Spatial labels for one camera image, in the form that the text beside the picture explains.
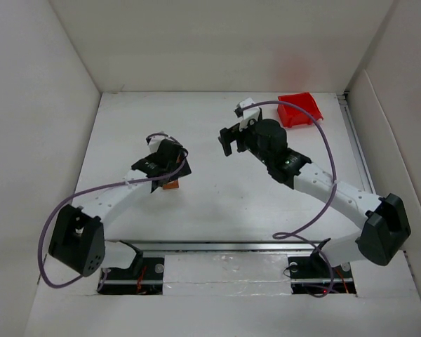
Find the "orange arch wood block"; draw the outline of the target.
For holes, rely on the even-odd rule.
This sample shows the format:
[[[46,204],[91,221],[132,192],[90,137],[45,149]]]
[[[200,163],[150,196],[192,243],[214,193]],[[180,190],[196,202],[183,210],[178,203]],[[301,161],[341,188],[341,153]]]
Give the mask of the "orange arch wood block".
[[[174,180],[162,186],[164,190],[175,190],[180,187],[179,180]]]

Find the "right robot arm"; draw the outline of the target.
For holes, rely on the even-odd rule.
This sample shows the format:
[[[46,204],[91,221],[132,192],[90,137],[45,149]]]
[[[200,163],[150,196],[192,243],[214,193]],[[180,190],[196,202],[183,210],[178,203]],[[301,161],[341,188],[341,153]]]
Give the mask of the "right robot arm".
[[[313,264],[329,262],[337,267],[357,260],[386,266],[411,234],[403,200],[395,194],[381,197],[338,182],[309,157],[292,150],[286,130],[273,119],[236,124],[220,131],[225,155],[249,151],[278,183],[292,190],[326,201],[358,227],[354,234],[325,239],[311,255]]]

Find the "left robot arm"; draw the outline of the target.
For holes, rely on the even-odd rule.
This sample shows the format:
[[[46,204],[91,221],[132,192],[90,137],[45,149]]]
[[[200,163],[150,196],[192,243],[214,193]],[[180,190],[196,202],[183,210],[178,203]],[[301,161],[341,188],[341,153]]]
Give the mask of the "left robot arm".
[[[188,151],[171,139],[157,140],[148,156],[135,162],[121,182],[98,190],[90,201],[58,211],[48,247],[51,257],[82,277],[99,269],[120,269],[136,275],[143,259],[140,249],[106,239],[114,221],[136,201],[174,180],[188,176]]]

